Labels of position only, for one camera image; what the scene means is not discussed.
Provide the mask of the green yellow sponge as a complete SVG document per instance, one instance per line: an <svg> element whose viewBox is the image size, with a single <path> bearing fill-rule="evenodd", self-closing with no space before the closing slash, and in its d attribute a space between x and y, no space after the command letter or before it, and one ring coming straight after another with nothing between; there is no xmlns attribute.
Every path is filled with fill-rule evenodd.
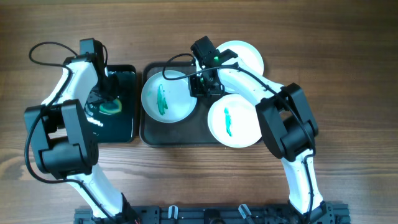
<svg viewBox="0 0 398 224"><path fill-rule="evenodd" d="M113 101L102 103L99 106L99 112L108 115L117 114L121 111L122 111L122 103L117 98Z"/></svg>

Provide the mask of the white plate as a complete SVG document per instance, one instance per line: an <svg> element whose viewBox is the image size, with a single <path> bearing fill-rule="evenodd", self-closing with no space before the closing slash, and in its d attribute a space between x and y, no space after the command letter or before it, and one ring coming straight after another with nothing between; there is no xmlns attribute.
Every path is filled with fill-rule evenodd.
<svg viewBox="0 0 398 224"><path fill-rule="evenodd" d="M161 123L176 123L190 115L197 105L197 98L190 96L188 80L166 80L162 72L151 76L141 92L145 112Z"/></svg>
<svg viewBox="0 0 398 224"><path fill-rule="evenodd" d="M215 47L211 40L204 36L195 41L190 49L195 57L198 74L206 68L227 66L236 62L247 65L256 75L264 73L264 61L259 51L241 40L228 41ZM224 86L224 93L235 93L235 91Z"/></svg>
<svg viewBox="0 0 398 224"><path fill-rule="evenodd" d="M208 112L213 137L228 147L251 146L261 138L255 107L239 94L225 95Z"/></svg>

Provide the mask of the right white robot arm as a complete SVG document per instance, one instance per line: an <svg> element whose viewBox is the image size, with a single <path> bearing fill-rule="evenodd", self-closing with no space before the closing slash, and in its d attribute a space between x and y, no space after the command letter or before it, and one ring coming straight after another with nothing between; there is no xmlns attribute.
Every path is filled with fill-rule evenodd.
<svg viewBox="0 0 398 224"><path fill-rule="evenodd" d="M190 50L197 66L192 75L197 95L214 95L218 92L215 85L219 85L255 107L262 140L282 161L289 203L305 223L318 220L324 203L313 165L318 124L301 87L265 78L262 56L247 42L232 40L215 47L204 36Z"/></svg>

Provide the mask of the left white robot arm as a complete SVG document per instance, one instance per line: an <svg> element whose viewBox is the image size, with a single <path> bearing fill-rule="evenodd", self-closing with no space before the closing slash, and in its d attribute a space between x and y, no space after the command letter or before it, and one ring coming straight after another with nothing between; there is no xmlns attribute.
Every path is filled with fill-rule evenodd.
<svg viewBox="0 0 398 224"><path fill-rule="evenodd" d="M109 65L106 47L93 38L81 40L60 67L53 92L24 112L27 170L40 182L50 174L50 184L69 184L83 197L89 209L76 212L76 223L140 223L98 163L101 143L134 137L135 68Z"/></svg>

